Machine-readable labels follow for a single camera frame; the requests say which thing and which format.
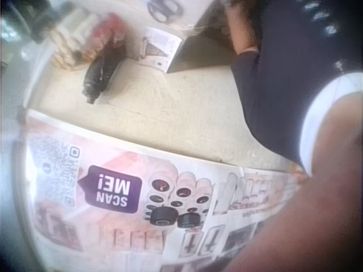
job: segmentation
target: purple label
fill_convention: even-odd
[[[92,165],[78,183],[90,205],[121,213],[137,212],[142,186],[139,177]]]

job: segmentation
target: flyer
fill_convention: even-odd
[[[190,158],[28,111],[24,190],[48,271],[199,271],[298,190],[291,174]]]
[[[178,51],[181,38],[153,27],[145,28],[139,63],[167,72]]]

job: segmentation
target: floor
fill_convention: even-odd
[[[201,54],[184,55],[203,59]],[[95,105],[87,104],[81,93],[87,67],[47,69],[31,108],[160,150],[244,167],[290,169],[291,162],[252,137],[229,66],[187,69],[182,59],[182,69],[171,74],[126,59]]]

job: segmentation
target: white stripe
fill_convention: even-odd
[[[315,141],[325,115],[338,99],[362,91],[362,83],[363,73],[350,73],[334,79],[321,90],[307,111],[299,149],[302,165],[309,176],[312,175],[311,164]]]

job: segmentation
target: person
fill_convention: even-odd
[[[363,23],[357,2],[223,1],[246,123],[262,145],[310,176],[226,272],[352,271],[349,265],[359,264]]]

